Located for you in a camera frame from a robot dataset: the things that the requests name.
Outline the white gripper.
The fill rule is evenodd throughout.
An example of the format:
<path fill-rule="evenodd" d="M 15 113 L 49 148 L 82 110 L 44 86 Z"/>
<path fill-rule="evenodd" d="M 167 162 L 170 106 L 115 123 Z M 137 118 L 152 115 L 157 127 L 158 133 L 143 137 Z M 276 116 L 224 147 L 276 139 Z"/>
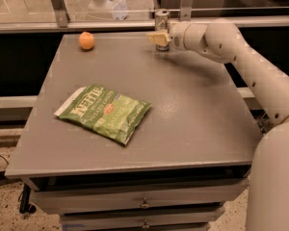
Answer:
<path fill-rule="evenodd" d="M 149 42 L 159 46 L 171 46 L 178 50 L 185 50 L 184 36 L 188 28 L 187 22 L 179 22 L 175 24 L 166 23 L 166 32 L 147 33 L 146 38 Z"/>

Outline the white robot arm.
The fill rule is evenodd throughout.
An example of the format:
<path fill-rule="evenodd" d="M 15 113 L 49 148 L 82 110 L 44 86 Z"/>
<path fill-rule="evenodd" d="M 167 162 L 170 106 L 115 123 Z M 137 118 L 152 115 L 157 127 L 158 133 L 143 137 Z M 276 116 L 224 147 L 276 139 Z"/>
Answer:
<path fill-rule="evenodd" d="M 246 231 L 289 231 L 289 76 L 252 49 L 224 18 L 207 25 L 175 23 L 147 39 L 236 68 L 275 125 L 253 155 Z"/>

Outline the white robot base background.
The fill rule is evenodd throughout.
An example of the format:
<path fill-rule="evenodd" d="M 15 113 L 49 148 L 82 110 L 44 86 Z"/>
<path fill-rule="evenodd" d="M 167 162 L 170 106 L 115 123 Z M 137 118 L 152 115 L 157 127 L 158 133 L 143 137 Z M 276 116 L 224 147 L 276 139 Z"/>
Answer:
<path fill-rule="evenodd" d="M 87 17 L 92 20 L 124 20 L 128 15 L 126 0 L 91 0 Z"/>

